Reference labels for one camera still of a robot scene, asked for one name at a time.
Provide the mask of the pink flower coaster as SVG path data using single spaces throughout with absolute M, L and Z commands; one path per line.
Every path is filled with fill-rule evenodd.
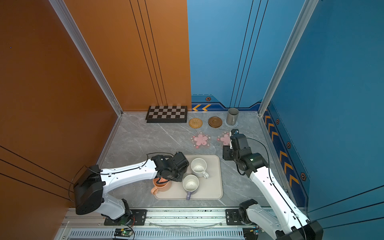
M 230 146 L 231 145 L 230 133 L 229 132 L 222 132 L 217 137 L 217 141 L 220 143 L 221 147 Z
M 212 137 L 210 135 L 203 132 L 197 132 L 191 137 L 191 142 L 195 149 L 209 148 L 211 146 L 211 139 Z

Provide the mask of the grey mug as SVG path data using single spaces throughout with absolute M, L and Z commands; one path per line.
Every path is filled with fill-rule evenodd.
M 235 126 L 237 124 L 239 113 L 239 110 L 236 108 L 228 109 L 226 124 L 228 126 Z

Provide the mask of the brown wooden round coaster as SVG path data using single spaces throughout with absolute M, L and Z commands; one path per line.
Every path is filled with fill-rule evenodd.
M 212 128 L 219 128 L 222 126 L 223 121 L 221 118 L 214 116 L 214 117 L 209 118 L 208 124 Z

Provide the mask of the woven rattan round coaster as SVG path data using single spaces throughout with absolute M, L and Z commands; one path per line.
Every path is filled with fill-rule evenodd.
M 189 121 L 189 126 L 193 129 L 199 129 L 203 126 L 203 121 L 199 118 L 193 118 Z

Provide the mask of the blue woven round coaster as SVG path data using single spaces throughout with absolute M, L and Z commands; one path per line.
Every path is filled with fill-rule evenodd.
M 237 128 L 237 127 L 238 127 L 239 123 L 236 122 L 234 125 L 229 125 L 227 122 L 225 122 L 225 125 L 226 125 L 228 128 L 232 128 L 232 129 L 234 129 L 234 128 Z

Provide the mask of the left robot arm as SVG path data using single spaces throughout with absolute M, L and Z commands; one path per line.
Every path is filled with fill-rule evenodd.
M 150 153 L 147 160 L 134 165 L 111 169 L 100 169 L 98 165 L 88 167 L 73 186 L 76 214 L 82 216 L 96 212 L 105 217 L 107 226 L 130 225 L 134 214 L 128 202 L 109 193 L 144 180 L 181 182 L 189 165 L 186 156 L 181 152 L 160 152 Z

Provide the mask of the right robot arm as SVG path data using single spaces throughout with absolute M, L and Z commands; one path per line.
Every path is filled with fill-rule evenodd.
M 261 227 L 275 240 L 321 240 L 322 226 L 311 221 L 290 199 L 274 177 L 269 158 L 253 153 L 248 138 L 233 129 L 230 144 L 223 147 L 223 158 L 236 163 L 238 173 L 247 176 L 262 192 L 274 214 L 266 212 L 251 199 L 240 204 L 239 214 L 244 224 Z

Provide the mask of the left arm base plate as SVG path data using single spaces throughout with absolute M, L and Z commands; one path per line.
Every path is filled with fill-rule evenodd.
M 129 210 L 128 213 L 125 213 L 116 220 L 112 220 L 108 217 L 105 217 L 105 226 L 143 226 L 146 221 L 147 210 L 145 209 L 136 209 Z

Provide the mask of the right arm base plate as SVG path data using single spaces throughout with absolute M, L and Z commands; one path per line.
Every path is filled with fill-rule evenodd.
M 226 214 L 226 223 L 228 226 L 243 225 L 238 209 L 226 209 L 225 214 Z

